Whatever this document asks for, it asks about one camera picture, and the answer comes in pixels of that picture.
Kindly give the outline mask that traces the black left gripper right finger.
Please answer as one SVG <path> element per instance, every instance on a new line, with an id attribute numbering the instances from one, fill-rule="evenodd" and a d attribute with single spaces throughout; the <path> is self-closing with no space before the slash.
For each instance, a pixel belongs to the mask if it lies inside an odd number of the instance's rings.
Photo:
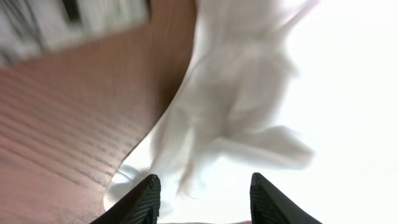
<path id="1" fill-rule="evenodd" d="M 252 174 L 249 193 L 252 224 L 322 224 L 258 172 Z"/>

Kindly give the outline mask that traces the white t-shirt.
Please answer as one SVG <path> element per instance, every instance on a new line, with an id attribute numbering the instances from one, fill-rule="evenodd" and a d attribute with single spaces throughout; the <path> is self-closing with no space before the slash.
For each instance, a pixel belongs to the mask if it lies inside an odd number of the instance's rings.
<path id="1" fill-rule="evenodd" d="M 106 210 L 148 174 L 160 223 L 250 219 L 259 172 L 322 223 L 397 222 L 397 1 L 199 1 L 170 106 Z"/>

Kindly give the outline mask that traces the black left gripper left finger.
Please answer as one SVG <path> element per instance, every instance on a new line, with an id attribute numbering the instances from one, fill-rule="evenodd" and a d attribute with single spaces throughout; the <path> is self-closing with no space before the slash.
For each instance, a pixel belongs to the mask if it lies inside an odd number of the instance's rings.
<path id="1" fill-rule="evenodd" d="M 156 224 L 160 209 L 161 183 L 148 175 L 120 201 L 90 224 Z"/>

